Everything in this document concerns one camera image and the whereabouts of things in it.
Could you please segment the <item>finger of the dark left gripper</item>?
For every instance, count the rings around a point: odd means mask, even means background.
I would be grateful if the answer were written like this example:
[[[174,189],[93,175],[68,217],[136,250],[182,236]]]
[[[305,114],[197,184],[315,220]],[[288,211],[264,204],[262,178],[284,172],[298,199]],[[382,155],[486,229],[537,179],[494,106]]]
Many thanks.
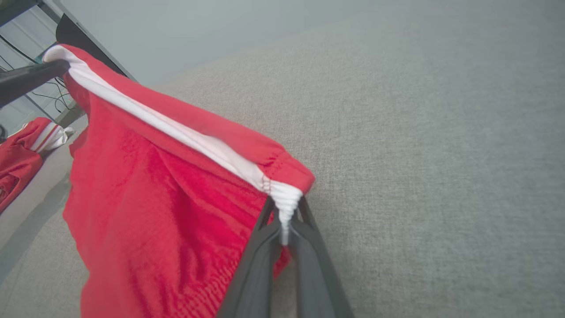
[[[70,69],[65,60],[37,63],[0,73],[0,107],[12,103]]]

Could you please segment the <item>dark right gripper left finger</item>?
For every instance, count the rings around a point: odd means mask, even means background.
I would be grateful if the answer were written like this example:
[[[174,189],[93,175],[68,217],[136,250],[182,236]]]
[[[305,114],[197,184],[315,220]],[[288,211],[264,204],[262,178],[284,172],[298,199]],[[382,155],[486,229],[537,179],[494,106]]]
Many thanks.
[[[218,318],[271,316],[274,266],[281,255],[278,214],[274,200],[267,197],[218,310]]]

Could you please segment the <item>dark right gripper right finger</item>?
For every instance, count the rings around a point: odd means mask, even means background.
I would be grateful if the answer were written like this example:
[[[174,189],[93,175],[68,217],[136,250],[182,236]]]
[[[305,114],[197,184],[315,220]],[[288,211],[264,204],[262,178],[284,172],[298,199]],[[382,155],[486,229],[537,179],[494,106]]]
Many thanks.
[[[289,249],[297,266],[299,318],[353,318],[337,271],[305,197],[289,226]]]

